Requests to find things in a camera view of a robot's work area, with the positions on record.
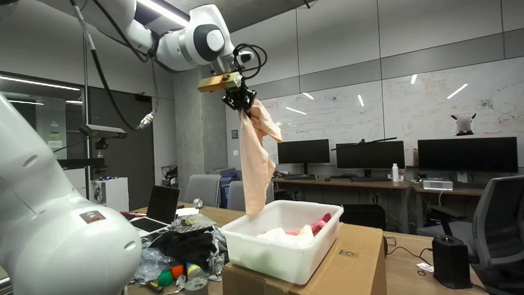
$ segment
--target laptop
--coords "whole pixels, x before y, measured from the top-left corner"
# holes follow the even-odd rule
[[[154,185],[147,207],[147,215],[131,220],[140,237],[168,228],[177,213],[180,190],[174,187]]]

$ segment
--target whiteboard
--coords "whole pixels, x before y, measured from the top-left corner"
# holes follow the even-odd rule
[[[420,73],[414,84],[411,79],[383,81],[385,136],[404,141],[406,165],[413,165],[418,139],[454,138],[451,115],[476,113],[471,137],[517,136],[524,166],[524,58]]]
[[[330,148],[333,149],[337,143],[384,137],[380,81],[308,94],[313,99],[301,93],[261,101],[273,121],[280,126],[282,141],[329,139]],[[278,164],[277,143],[266,136],[263,145],[269,157]],[[331,164],[336,164],[335,151],[331,152]]]

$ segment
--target black cloth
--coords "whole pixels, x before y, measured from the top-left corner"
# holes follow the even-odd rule
[[[204,271],[209,267],[211,252],[216,251],[213,235],[202,232],[180,235],[170,231],[158,238],[152,247],[157,247],[162,254],[179,262],[196,264]]]

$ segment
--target white plastic bin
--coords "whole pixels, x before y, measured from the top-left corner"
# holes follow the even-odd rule
[[[230,261],[266,275],[299,285],[306,284],[339,232],[339,218],[344,208],[310,202],[274,201],[255,216],[242,216],[222,227],[227,239]],[[271,229],[285,231],[317,222],[324,214],[332,218],[307,246],[285,245],[257,238]]]

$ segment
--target table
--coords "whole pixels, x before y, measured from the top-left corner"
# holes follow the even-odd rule
[[[352,182],[350,179],[332,178],[326,181],[329,175],[320,175],[316,180],[286,180],[284,178],[273,178],[274,183],[289,183],[289,184],[303,184],[303,185],[326,185],[326,186],[344,186],[344,187],[364,187],[364,188],[378,188],[378,189],[398,189],[401,190],[401,220],[402,231],[409,233],[408,220],[408,200],[409,192],[411,190],[411,183],[407,181],[393,182],[393,181],[373,181],[373,182]]]
[[[424,189],[421,184],[414,184],[413,189],[416,192],[417,228],[424,227],[424,208],[422,208],[422,194],[463,195],[480,197],[484,192],[483,189],[479,188],[454,188],[452,191],[438,191],[436,189]]]
[[[192,207],[191,204],[179,203],[186,207]],[[147,208],[138,210],[139,213],[145,213]],[[200,210],[200,213],[214,220],[219,226],[223,226],[241,216],[243,212],[232,211],[227,209],[210,208],[204,207]],[[420,253],[423,248],[431,247],[431,238],[405,235],[398,233],[384,232],[386,237],[395,237],[397,239],[397,246],[403,246],[412,251],[415,254]],[[430,252],[424,253],[424,258],[433,263],[433,257]],[[417,263],[421,260],[411,256],[409,253],[398,249],[393,254],[386,258],[386,279],[388,295],[475,295],[485,294],[484,292],[477,289],[465,289],[465,290],[451,290],[440,283],[438,283],[431,274],[426,276],[420,276],[417,274],[418,267]],[[471,270],[472,281],[477,285],[481,285],[480,280],[476,274]],[[167,287],[165,292],[174,292],[174,287]],[[148,289],[141,288],[136,285],[129,286],[129,295],[152,295],[153,293]],[[209,295],[223,295],[222,283],[210,282],[209,283]]]

